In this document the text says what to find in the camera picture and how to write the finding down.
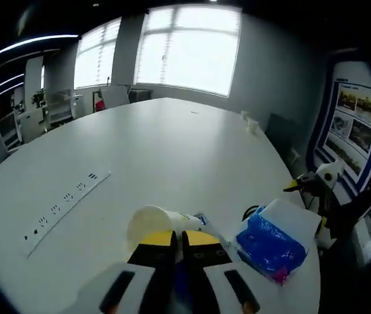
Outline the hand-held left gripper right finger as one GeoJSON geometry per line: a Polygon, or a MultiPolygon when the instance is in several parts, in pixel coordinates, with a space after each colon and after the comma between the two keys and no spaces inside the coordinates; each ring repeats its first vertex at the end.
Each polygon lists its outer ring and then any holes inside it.
{"type": "Polygon", "coordinates": [[[261,306],[232,261],[212,235],[185,230],[181,235],[183,260],[193,313],[258,313],[261,306]]]}

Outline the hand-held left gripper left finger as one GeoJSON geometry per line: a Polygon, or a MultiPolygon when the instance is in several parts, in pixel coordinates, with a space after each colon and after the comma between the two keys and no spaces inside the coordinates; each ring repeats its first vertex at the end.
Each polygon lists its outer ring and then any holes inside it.
{"type": "Polygon", "coordinates": [[[79,291],[73,313],[166,313],[173,288],[177,236],[156,232],[127,262],[107,268],[79,291]]]}

